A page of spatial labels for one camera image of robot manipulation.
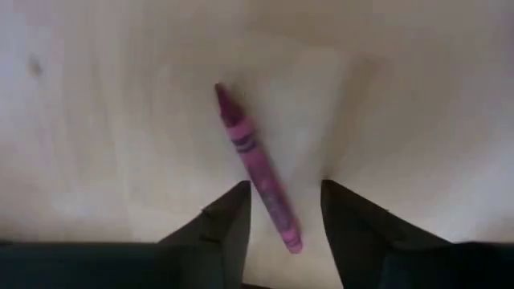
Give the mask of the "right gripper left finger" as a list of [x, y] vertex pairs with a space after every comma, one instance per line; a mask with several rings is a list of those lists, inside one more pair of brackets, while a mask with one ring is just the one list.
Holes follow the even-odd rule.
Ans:
[[251, 222], [241, 181], [158, 242], [2, 242], [3, 288], [239, 288]]

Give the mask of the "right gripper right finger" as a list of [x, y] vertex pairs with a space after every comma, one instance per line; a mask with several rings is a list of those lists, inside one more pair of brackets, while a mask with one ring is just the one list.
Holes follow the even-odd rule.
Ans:
[[513, 245], [449, 242], [329, 179], [324, 229], [343, 287], [513, 288]]

